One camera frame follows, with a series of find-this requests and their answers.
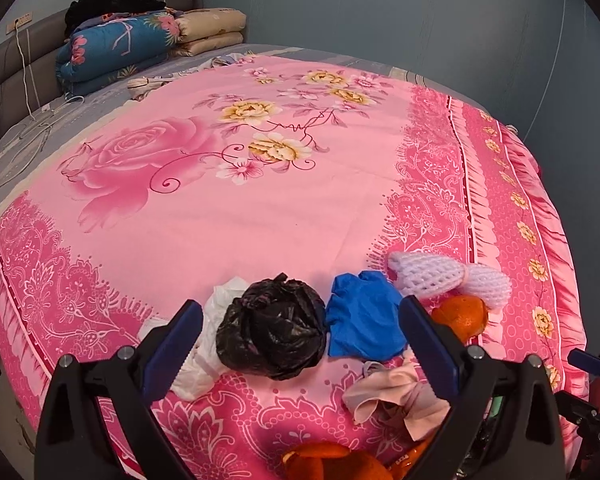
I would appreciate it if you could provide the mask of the orange snack wrapper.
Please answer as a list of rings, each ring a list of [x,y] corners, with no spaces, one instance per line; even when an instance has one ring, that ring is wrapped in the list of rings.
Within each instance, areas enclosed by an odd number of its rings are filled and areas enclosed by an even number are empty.
[[[434,434],[418,441],[405,455],[386,466],[370,454],[330,441],[309,442],[291,448],[282,457],[286,479],[392,480],[403,479],[430,445]]]

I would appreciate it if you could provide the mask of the white crumpled plastic bag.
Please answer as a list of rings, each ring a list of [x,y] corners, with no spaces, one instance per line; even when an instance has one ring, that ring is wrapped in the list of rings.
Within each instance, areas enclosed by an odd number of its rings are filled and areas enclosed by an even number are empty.
[[[213,287],[211,296],[202,307],[202,331],[169,389],[181,400],[198,399],[228,371],[216,352],[215,336],[227,308],[234,299],[242,296],[247,287],[248,283],[239,276]]]

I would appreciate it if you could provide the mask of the orange fruit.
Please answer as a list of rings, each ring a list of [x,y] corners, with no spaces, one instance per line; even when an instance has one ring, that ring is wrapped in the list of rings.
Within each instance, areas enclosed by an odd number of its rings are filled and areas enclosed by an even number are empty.
[[[478,297],[467,295],[443,300],[431,310],[430,316],[434,322],[448,326],[463,344],[482,334],[489,321],[486,304]]]

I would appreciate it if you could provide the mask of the white foam fruit net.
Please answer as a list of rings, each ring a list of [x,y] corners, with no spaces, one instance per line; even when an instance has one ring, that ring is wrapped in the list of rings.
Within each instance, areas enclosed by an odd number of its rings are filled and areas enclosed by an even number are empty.
[[[459,292],[478,297],[491,311],[501,311],[512,296],[512,282],[503,272],[444,255],[392,252],[388,269],[396,276],[396,289],[403,296],[415,296],[419,300]]]

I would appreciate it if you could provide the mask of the pink crumpled paper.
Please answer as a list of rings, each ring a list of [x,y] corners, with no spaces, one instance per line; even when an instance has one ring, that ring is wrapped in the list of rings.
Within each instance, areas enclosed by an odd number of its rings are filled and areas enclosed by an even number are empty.
[[[391,426],[404,427],[413,441],[433,434],[450,409],[448,401],[434,394],[411,348],[403,352],[402,363],[396,367],[365,362],[363,376],[347,388],[342,402],[356,424],[383,412]]]

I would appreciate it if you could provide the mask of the blue crumpled cloth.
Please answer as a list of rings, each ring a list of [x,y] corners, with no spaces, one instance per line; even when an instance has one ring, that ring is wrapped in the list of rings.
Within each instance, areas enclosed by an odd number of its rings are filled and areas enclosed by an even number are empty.
[[[326,306],[328,355],[377,362],[398,356],[407,346],[398,318],[401,300],[381,272],[336,276]]]

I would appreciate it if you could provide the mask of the black round plastic bag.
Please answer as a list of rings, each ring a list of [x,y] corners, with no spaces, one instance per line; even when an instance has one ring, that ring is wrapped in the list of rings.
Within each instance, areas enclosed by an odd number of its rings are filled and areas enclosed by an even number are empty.
[[[278,382],[317,366],[326,344],[324,301],[283,273],[249,285],[227,308],[215,335],[223,365]]]

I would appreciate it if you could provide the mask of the pink floral bedspread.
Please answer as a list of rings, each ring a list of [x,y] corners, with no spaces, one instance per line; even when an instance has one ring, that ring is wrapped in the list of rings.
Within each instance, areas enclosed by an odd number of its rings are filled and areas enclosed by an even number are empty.
[[[0,214],[0,352],[32,424],[57,360],[111,356],[213,287],[286,274],[328,298],[392,252],[512,281],[480,344],[588,395],[576,274],[533,155],[459,99],[258,55],[178,75],[64,144]]]

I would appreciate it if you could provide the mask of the blue floral folded quilt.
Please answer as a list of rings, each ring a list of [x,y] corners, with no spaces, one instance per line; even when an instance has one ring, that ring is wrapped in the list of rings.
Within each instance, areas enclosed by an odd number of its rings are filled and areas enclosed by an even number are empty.
[[[93,18],[58,50],[58,84],[72,96],[86,96],[162,63],[178,38],[176,17],[166,11]]]

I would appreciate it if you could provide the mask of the grey upholstered headboard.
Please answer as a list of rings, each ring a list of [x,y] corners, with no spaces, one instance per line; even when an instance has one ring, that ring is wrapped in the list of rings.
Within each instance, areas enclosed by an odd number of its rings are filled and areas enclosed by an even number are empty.
[[[204,0],[162,0],[162,10],[178,18],[201,9]],[[68,94],[56,78],[56,55],[65,37],[68,9],[23,26],[0,44],[0,139],[13,122],[19,122],[44,104]]]

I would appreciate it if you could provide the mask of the beige folded quilt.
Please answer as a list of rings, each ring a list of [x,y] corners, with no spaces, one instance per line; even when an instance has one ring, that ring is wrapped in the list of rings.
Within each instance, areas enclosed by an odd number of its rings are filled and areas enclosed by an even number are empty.
[[[198,9],[175,20],[178,40],[171,56],[195,56],[244,42],[247,15],[230,8]]]

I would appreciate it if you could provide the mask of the black clothing pile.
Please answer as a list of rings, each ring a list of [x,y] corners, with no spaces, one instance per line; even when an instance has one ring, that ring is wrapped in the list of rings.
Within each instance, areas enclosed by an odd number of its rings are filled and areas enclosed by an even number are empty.
[[[65,14],[65,37],[68,38],[91,18],[115,13],[144,13],[165,7],[162,0],[76,0],[70,4]]]

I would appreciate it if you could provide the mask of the wall power socket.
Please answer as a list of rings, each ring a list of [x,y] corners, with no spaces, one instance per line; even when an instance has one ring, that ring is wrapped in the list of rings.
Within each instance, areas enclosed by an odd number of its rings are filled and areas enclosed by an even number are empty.
[[[32,22],[32,13],[27,12],[26,14],[21,15],[19,18],[15,18],[11,22],[9,22],[6,26],[6,34],[10,35],[15,32],[17,29],[20,29],[24,25],[27,25]]]

